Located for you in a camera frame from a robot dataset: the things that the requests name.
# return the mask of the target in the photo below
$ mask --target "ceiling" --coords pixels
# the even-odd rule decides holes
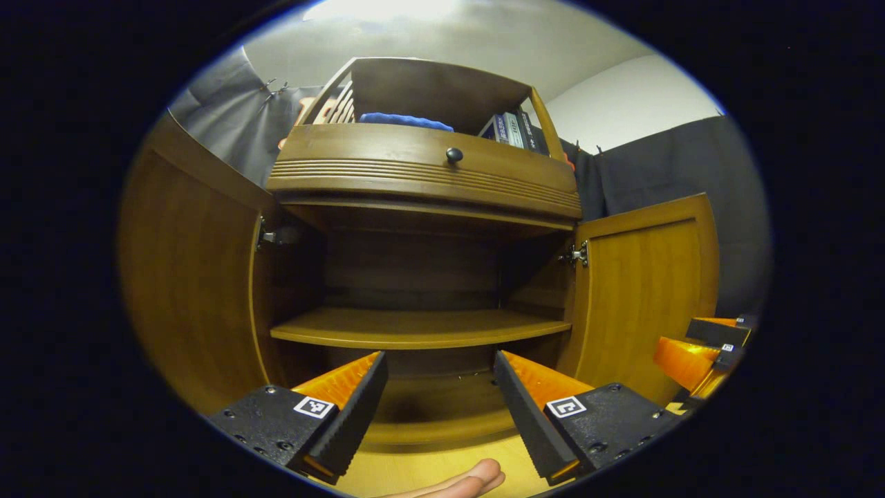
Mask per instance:
[[[390,5],[397,0],[363,2]],[[439,10],[443,4],[445,12]],[[398,5],[406,12],[386,20],[367,19],[372,12],[361,18],[303,20],[300,9],[247,40],[246,54],[259,76],[277,79],[271,89],[284,82],[324,85],[352,57],[416,57],[500,74],[535,86],[550,101],[609,67],[655,53],[606,21],[554,0],[411,0]],[[408,5],[435,5],[437,10],[412,7],[408,12]]]

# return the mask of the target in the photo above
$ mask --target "cabinet door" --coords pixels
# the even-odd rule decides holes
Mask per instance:
[[[664,406],[679,391],[652,360],[713,316],[719,244],[706,194],[581,223],[589,264],[575,268],[572,333],[558,369],[593,386],[621,382]]]
[[[279,251],[255,251],[260,216],[285,214],[171,115],[158,122],[124,190],[119,276],[148,359],[201,413],[285,377],[269,331]]]

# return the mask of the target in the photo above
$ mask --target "drawer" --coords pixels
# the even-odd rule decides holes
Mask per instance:
[[[464,153],[455,165],[446,159],[450,147]],[[478,136],[389,124],[293,128],[267,189],[396,194],[581,218],[574,173],[565,162]]]

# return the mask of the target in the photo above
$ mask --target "gray curtain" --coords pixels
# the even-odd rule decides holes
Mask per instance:
[[[265,83],[240,47],[206,68],[169,105],[190,135],[261,188],[280,153],[278,143],[301,112],[299,100],[322,88],[271,92]]]

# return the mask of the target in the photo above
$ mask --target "screw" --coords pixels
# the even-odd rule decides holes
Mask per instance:
[[[597,443],[591,444],[590,447],[587,448],[587,451],[589,451],[590,453],[602,453],[606,449],[608,449],[607,444],[605,444],[603,442],[597,442]]]

